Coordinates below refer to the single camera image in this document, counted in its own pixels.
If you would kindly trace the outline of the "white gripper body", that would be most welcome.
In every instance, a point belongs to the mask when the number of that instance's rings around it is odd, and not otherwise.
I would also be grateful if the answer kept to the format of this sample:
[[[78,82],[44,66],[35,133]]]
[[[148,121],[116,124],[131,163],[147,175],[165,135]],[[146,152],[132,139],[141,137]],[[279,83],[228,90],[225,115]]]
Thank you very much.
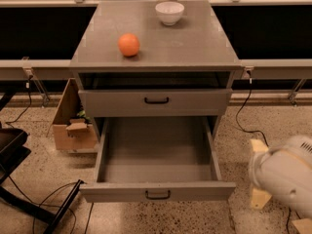
[[[311,145],[269,149],[252,153],[252,186],[265,190],[300,213],[312,213]]]

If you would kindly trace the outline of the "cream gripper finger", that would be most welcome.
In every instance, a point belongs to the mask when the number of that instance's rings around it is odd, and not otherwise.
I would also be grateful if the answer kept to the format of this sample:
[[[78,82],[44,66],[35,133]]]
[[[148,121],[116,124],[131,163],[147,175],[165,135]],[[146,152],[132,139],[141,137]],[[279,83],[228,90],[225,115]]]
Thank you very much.
[[[262,210],[272,197],[267,191],[258,189],[254,186],[251,186],[250,196],[250,205],[254,210]]]
[[[268,146],[260,139],[251,139],[252,153],[267,152]]]

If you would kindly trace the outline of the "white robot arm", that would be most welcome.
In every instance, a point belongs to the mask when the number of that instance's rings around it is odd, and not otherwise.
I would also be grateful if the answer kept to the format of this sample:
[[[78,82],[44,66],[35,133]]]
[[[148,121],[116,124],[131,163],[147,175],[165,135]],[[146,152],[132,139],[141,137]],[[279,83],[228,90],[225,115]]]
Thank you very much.
[[[251,207],[261,210],[274,198],[302,216],[311,218],[311,138],[292,136],[273,147],[268,147],[259,139],[252,139],[251,146]]]

